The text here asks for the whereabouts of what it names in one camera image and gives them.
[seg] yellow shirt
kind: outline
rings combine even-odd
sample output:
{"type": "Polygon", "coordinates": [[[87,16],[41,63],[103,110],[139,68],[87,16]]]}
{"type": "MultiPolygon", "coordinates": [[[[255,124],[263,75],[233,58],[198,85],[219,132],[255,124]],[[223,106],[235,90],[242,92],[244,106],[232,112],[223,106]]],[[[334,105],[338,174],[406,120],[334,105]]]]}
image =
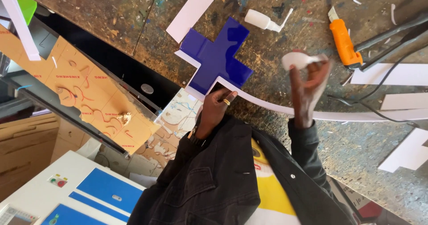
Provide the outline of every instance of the yellow shirt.
{"type": "Polygon", "coordinates": [[[259,187],[260,205],[245,223],[246,225],[286,224],[300,225],[296,212],[280,182],[276,178],[263,151],[251,138],[254,169],[259,187]]]}

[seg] blue acrylic cross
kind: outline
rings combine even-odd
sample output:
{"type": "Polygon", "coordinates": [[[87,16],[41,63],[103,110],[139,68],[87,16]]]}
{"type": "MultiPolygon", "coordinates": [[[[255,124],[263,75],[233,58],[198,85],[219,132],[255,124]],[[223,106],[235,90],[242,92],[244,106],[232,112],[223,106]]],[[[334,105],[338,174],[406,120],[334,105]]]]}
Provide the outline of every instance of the blue acrylic cross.
{"type": "Polygon", "coordinates": [[[216,78],[221,76],[241,88],[253,71],[233,56],[241,47],[249,31],[229,17],[214,42],[194,29],[185,36],[180,50],[198,61],[198,69],[189,86],[205,95],[216,78]]]}

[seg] glue bottle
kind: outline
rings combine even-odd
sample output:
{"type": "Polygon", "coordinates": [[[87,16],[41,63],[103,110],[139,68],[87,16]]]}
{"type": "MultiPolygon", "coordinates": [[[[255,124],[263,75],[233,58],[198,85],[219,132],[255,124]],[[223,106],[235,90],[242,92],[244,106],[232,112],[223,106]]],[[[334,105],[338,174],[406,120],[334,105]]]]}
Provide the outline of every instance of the glue bottle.
{"type": "Polygon", "coordinates": [[[262,29],[269,29],[276,32],[281,31],[281,26],[271,21],[268,16],[255,10],[250,9],[248,11],[247,15],[245,16],[245,22],[248,22],[262,29]]]}

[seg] wooden table surface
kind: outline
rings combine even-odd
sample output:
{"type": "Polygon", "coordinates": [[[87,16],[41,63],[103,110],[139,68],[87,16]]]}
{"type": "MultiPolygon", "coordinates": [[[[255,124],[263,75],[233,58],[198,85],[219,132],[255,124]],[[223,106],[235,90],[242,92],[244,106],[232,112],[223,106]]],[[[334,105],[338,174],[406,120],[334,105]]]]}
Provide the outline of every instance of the wooden table surface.
{"type": "MultiPolygon", "coordinates": [[[[36,0],[49,9],[76,23],[98,38],[133,56],[169,80],[184,87],[195,68],[174,52],[179,49],[166,28],[187,0],[36,0]]],[[[329,30],[327,13],[334,5],[340,18],[350,29],[354,44],[393,27],[391,3],[397,5],[395,19],[402,22],[425,8],[426,0],[214,0],[194,26],[195,30],[214,40],[229,16],[249,29],[250,34],[235,56],[254,70],[242,90],[260,99],[291,106],[287,72],[280,59],[294,48],[311,55],[324,53],[335,62],[325,94],[361,97],[374,86],[346,85],[340,82],[348,76],[340,63],[333,36],[329,30]],[[261,30],[244,22],[248,9],[255,9],[281,24],[290,8],[294,12],[280,32],[261,30]]],[[[361,52],[365,61],[398,42],[402,35],[393,36],[388,44],[379,44],[361,52]]],[[[407,58],[407,63],[427,63],[428,49],[407,58]]],[[[396,61],[399,52],[389,60],[396,61]]],[[[383,86],[368,101],[375,108],[385,94],[425,92],[427,87],[383,86]]],[[[348,107],[325,95],[317,107],[319,111],[362,112],[361,106],[348,107]]],[[[288,116],[268,111],[238,98],[230,111],[280,138],[286,145],[288,116]]],[[[428,124],[418,122],[422,128],[428,124]]],[[[412,129],[407,124],[318,122],[321,137],[320,156],[325,169],[333,177],[356,191],[375,200],[387,209],[414,224],[427,224],[428,166],[417,171],[399,169],[394,174],[377,170],[377,166],[412,129]]]]}

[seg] gold ring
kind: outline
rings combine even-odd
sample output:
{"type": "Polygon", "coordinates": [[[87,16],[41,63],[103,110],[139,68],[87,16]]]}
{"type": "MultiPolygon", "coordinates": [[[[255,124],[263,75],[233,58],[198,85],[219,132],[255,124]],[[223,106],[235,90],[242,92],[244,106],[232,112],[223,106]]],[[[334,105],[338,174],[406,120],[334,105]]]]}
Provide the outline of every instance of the gold ring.
{"type": "Polygon", "coordinates": [[[229,102],[228,100],[223,99],[223,101],[224,101],[228,106],[230,106],[230,102],[229,102]]]}

